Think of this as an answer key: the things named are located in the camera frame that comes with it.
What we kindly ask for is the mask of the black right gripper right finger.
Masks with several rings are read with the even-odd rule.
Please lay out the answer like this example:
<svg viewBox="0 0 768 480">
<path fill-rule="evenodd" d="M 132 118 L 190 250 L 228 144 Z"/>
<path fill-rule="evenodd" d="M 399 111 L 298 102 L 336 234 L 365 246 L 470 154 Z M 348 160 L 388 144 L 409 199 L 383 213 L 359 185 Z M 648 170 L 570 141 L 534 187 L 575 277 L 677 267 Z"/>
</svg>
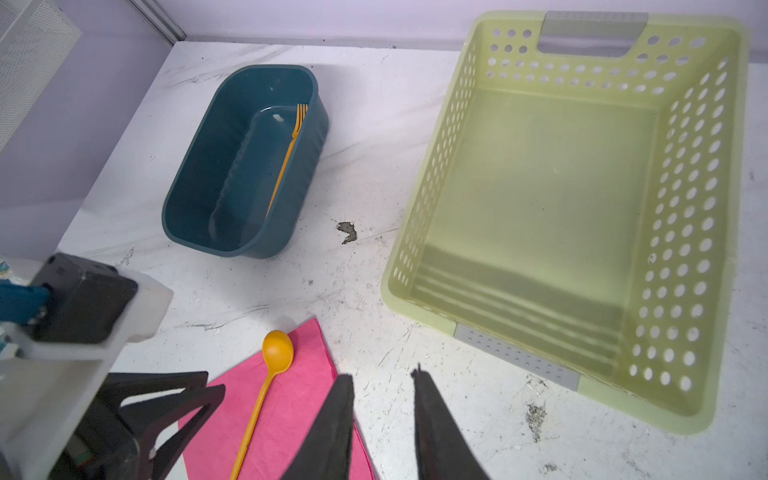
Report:
<svg viewBox="0 0 768 480">
<path fill-rule="evenodd" d="M 419 479 L 488 479 L 466 443 L 431 375 L 414 381 L 415 452 Z"/>
</svg>

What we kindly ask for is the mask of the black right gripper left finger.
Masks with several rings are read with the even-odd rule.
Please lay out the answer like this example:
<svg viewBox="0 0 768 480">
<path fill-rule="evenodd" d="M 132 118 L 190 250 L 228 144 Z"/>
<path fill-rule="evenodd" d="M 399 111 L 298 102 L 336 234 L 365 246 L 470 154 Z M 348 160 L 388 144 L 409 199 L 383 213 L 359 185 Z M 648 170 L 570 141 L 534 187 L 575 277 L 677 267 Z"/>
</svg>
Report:
<svg viewBox="0 0 768 480">
<path fill-rule="evenodd" d="M 348 479 L 354 434 L 354 386 L 339 375 L 282 479 Z"/>
</svg>

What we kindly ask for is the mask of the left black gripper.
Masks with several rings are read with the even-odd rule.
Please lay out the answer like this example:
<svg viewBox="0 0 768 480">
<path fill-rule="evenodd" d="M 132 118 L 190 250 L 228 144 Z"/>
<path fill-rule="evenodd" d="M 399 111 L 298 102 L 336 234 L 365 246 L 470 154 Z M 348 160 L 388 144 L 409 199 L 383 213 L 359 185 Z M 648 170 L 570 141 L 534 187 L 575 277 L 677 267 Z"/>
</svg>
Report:
<svg viewBox="0 0 768 480">
<path fill-rule="evenodd" d="M 16 348 L 1 355 L 5 477 L 47 478 L 98 390 L 99 409 L 118 411 L 137 441 L 136 477 L 168 476 L 226 387 L 206 386 L 204 371 L 109 371 L 126 344 L 156 334 L 172 298 L 148 275 L 64 253 L 50 256 L 25 285 L 2 281 L 2 342 Z M 156 444 L 188 414 L 191 420 Z"/>
</svg>

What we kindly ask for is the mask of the yellow plastic spoon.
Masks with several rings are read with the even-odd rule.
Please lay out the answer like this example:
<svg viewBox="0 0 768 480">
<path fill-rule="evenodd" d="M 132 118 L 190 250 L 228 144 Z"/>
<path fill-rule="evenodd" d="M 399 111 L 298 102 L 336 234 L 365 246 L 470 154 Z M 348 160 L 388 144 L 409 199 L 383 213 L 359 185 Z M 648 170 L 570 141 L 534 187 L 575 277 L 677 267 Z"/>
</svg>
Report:
<svg viewBox="0 0 768 480">
<path fill-rule="evenodd" d="M 278 375 L 285 373 L 293 363 L 294 346 L 292 340 L 283 331 L 273 330 L 269 332 L 265 336 L 262 344 L 262 356 L 267 367 L 267 375 L 259 391 L 259 395 L 238 449 L 237 457 L 229 477 L 230 480 L 237 480 L 240 476 L 259 415 L 271 384 Z"/>
</svg>

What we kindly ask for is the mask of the pink paper napkin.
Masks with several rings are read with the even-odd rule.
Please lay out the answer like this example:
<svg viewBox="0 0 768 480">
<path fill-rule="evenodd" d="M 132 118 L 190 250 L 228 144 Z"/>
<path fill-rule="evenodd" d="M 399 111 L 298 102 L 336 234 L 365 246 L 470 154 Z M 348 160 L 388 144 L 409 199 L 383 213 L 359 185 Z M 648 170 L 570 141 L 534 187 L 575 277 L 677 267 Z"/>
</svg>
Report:
<svg viewBox="0 0 768 480">
<path fill-rule="evenodd" d="M 279 479 L 286 471 L 337 377 L 322 329 L 312 318 L 289 333 L 290 369 L 271 384 L 262 406 L 242 479 Z M 183 452 L 189 479 L 227 479 L 250 420 L 267 367 L 258 352 L 210 382 L 225 397 Z"/>
</svg>

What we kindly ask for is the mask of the yellow plastic fork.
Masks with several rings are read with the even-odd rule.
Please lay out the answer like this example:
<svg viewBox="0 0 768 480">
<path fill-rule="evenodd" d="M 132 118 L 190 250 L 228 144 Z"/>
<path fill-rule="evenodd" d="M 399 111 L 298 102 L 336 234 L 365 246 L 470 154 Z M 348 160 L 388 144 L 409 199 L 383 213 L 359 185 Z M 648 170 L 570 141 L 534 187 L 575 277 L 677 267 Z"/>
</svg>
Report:
<svg viewBox="0 0 768 480">
<path fill-rule="evenodd" d="M 286 169 L 287 169 L 288 162 L 289 162 L 290 157 L 292 155 L 292 152 L 293 152 L 294 146 L 296 144 L 296 141 L 298 139 L 298 136 L 299 136 L 299 134 L 301 132 L 303 123 L 305 121 L 305 118 L 306 118 L 306 115 L 307 115 L 307 112 L 308 112 L 308 108 L 309 108 L 308 104 L 299 104 L 297 106 L 297 109 L 296 109 L 296 119 L 295 119 L 294 130 L 292 132 L 291 142 L 290 142 L 289 147 L 287 149 L 287 152 L 285 154 L 284 161 L 283 161 L 283 163 L 281 165 L 281 169 L 280 169 L 280 171 L 278 173 L 277 180 L 275 182 L 275 186 L 274 186 L 274 189 L 273 189 L 273 192 L 272 192 L 272 195 L 271 195 L 271 198 L 270 198 L 270 202 L 269 202 L 269 205 L 268 205 L 268 208 L 267 208 L 266 216 L 269 216 L 269 213 L 271 212 L 272 207 L 274 205 L 275 199 L 277 197 L 277 194 L 279 192 L 279 189 L 280 189 L 283 177 L 284 177 Z"/>
</svg>

